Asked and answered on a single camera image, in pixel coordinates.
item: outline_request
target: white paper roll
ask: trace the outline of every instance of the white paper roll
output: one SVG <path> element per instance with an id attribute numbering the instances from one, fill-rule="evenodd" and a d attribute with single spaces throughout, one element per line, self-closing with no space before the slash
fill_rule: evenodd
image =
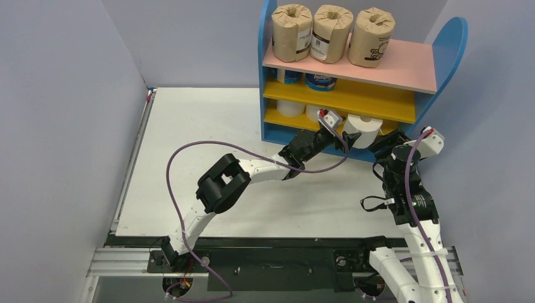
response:
<path id="1" fill-rule="evenodd" d="M 362 133 L 352 147 L 367 148 L 370 146 L 383 125 L 383 120 L 368 116 L 348 115 L 343 131 L 348 134 Z"/>
<path id="2" fill-rule="evenodd" d="M 312 13 L 300 4 L 279 6 L 273 20 L 273 54 L 284 62 L 305 59 L 309 55 Z"/>
<path id="3" fill-rule="evenodd" d="M 395 26 L 394 17 L 386 11 L 379 8 L 361 11 L 351 36 L 349 61 L 365 68 L 378 66 Z"/>
<path id="4" fill-rule="evenodd" d="M 332 110 L 332 109 L 330 109 L 328 107 L 324 107 L 324 106 L 322 107 L 322 106 L 316 106 L 316 105 L 307 105 L 307 117 L 312 122 L 317 122 L 317 112 L 320 109 L 326 109 L 329 112 L 331 112 L 331 111 L 336 112 L 335 110 Z"/>
<path id="5" fill-rule="evenodd" d="M 300 114 L 303 114 L 305 111 L 305 104 L 286 101 L 286 100 L 277 100 L 277 110 L 278 112 L 289 118 L 298 117 Z"/>
<path id="6" fill-rule="evenodd" d="M 314 15 L 310 55 L 325 63 L 335 63 L 344 55 L 353 23 L 353 14 L 336 5 L 322 5 Z"/>

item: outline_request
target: table top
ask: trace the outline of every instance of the table top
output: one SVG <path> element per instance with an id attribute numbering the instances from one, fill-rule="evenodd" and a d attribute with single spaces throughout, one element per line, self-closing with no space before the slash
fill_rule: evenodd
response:
<path id="1" fill-rule="evenodd" d="M 179 226 L 165 183 L 165 168 L 171 154 L 182 145 L 219 140 L 266 156 L 278 153 L 281 145 L 261 141 L 258 100 L 257 88 L 159 88 L 116 234 L 161 236 Z M 181 210 L 200 203 L 195 198 L 197 180 L 226 153 L 250 158 L 217 145 L 193 146 L 176 156 L 171 183 Z M 339 160 L 320 154 L 307 168 L 321 169 Z M 233 208 L 215 216 L 202 236 L 402 237 L 390 211 L 367 213 L 360 207 L 363 197 L 383 195 L 371 169 L 368 162 L 349 159 L 322 174 L 250 185 Z"/>

